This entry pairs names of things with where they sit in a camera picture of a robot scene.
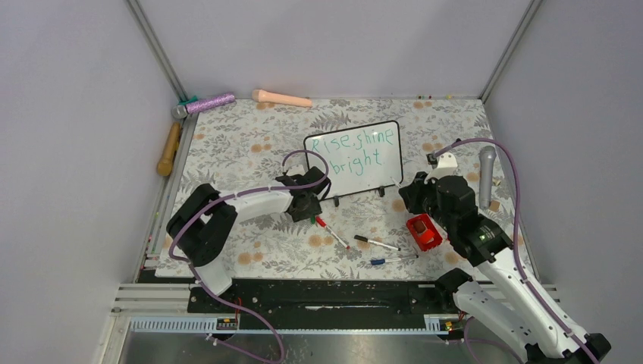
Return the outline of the white whiteboard black frame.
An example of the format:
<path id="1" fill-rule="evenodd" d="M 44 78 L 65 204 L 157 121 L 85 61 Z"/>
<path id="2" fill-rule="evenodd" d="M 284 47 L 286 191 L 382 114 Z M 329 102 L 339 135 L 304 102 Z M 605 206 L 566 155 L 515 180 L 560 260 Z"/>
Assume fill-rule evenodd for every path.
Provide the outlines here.
<path id="1" fill-rule="evenodd" d="M 328 166 L 328 199 L 379 190 L 403 182 L 400 125 L 383 121 L 307 136 L 304 149 L 309 167 Z"/>

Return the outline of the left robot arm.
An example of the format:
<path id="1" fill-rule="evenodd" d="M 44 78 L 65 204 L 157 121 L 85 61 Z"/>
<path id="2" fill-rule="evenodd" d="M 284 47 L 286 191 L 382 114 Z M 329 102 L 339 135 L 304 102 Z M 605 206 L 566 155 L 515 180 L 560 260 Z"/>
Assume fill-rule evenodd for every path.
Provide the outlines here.
<path id="1" fill-rule="evenodd" d="M 220 257 L 233 227 L 263 215 L 286 214 L 294 222 L 322 213 L 319 195 L 331 185 L 317 167 L 304 174 L 284 174 L 266 187 L 224 195 L 211 184 L 198 186 L 166 224 L 174 247 L 202 284 L 206 302 L 216 311 L 229 310 L 235 301 L 231 273 Z"/>

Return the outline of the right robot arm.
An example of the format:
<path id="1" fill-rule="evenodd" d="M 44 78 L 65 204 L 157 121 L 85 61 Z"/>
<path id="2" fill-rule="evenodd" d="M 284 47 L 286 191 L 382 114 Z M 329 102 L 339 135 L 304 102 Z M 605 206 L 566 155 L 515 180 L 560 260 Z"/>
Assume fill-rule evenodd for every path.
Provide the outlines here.
<path id="1" fill-rule="evenodd" d="M 600 333 L 577 325 L 526 268 L 514 259 L 513 242 L 478 210 L 474 190 L 456 175 L 440 179 L 419 172 L 399 194 L 408 212 L 426 214 L 443 228 L 453 249 L 504 295 L 491 297 L 469 274 L 454 268 L 439 277 L 439 309 L 470 314 L 496 334 L 522 363 L 599 363 L 611 350 Z"/>

